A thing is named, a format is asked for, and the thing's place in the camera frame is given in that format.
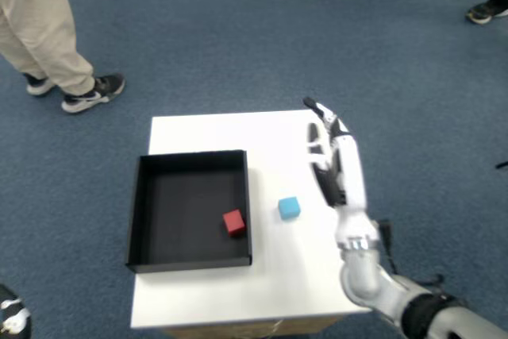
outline white shoe sole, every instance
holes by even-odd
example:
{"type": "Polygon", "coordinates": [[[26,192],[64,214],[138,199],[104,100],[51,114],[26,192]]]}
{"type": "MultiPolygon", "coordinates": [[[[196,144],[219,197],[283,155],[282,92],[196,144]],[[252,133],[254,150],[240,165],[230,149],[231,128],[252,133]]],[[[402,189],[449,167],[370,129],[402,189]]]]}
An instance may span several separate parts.
{"type": "Polygon", "coordinates": [[[125,87],[125,80],[121,83],[121,85],[117,91],[115,91],[114,93],[112,93],[106,97],[102,97],[102,98],[96,99],[94,101],[89,101],[89,102],[79,102],[79,103],[76,103],[75,105],[69,105],[68,103],[63,101],[62,102],[62,109],[63,109],[63,111],[70,113],[70,114],[81,113],[82,111],[88,110],[91,107],[98,105],[99,103],[108,103],[109,101],[113,101],[124,90],[124,87],[125,87]]]}
{"type": "Polygon", "coordinates": [[[41,95],[46,95],[53,87],[56,85],[52,83],[49,79],[44,82],[44,85],[40,85],[39,87],[33,87],[29,83],[26,85],[26,91],[28,94],[33,95],[35,97],[40,97],[41,95]]]}
{"type": "Polygon", "coordinates": [[[473,23],[479,24],[479,25],[485,25],[486,23],[492,21],[494,17],[505,17],[508,16],[508,10],[502,11],[501,13],[498,13],[497,15],[494,15],[493,17],[487,17],[486,19],[475,19],[472,15],[468,14],[469,20],[471,20],[473,23]]]}

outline beige pants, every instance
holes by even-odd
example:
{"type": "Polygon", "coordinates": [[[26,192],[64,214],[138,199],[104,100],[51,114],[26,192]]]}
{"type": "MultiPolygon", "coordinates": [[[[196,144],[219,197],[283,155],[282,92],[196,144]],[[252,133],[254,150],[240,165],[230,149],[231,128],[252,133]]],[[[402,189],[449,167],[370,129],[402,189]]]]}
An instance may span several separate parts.
{"type": "Polygon", "coordinates": [[[76,51],[68,0],[0,0],[0,53],[19,72],[49,77],[68,94],[94,87],[93,68],[76,51]]]}

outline foam block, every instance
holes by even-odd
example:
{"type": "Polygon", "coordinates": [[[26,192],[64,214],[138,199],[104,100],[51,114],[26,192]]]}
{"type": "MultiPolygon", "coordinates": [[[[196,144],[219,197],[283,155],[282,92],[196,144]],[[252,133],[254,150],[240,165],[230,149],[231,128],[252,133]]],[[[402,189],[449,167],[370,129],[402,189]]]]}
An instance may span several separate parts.
{"type": "Polygon", "coordinates": [[[241,217],[240,210],[232,210],[227,214],[223,214],[222,218],[224,219],[228,234],[231,237],[238,236],[245,232],[245,223],[244,219],[241,217]]]}
{"type": "Polygon", "coordinates": [[[293,198],[283,198],[279,200],[280,218],[287,220],[288,218],[297,218],[300,215],[300,205],[298,200],[293,198]]]}

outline wooden base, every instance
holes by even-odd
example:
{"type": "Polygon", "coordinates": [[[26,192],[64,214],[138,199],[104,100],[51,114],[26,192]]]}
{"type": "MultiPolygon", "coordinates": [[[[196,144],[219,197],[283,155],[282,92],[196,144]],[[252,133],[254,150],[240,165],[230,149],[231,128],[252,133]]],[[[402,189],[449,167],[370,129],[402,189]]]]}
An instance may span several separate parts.
{"type": "Polygon", "coordinates": [[[300,318],[235,325],[168,329],[164,332],[172,335],[176,339],[261,338],[279,335],[319,333],[340,320],[341,317],[300,318]]]}

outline person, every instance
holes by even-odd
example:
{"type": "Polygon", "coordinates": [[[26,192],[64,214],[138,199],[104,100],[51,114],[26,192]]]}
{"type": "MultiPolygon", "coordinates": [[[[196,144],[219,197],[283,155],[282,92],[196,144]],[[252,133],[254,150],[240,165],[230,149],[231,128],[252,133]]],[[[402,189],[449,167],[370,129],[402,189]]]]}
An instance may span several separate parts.
{"type": "Polygon", "coordinates": [[[0,53],[26,77],[30,94],[58,86],[68,113],[109,102],[125,87],[120,74],[94,77],[76,51],[68,0],[0,0],[0,53]]]}
{"type": "Polygon", "coordinates": [[[487,0],[466,13],[466,18],[481,25],[488,23],[493,17],[503,16],[508,16],[508,0],[487,0]]]}

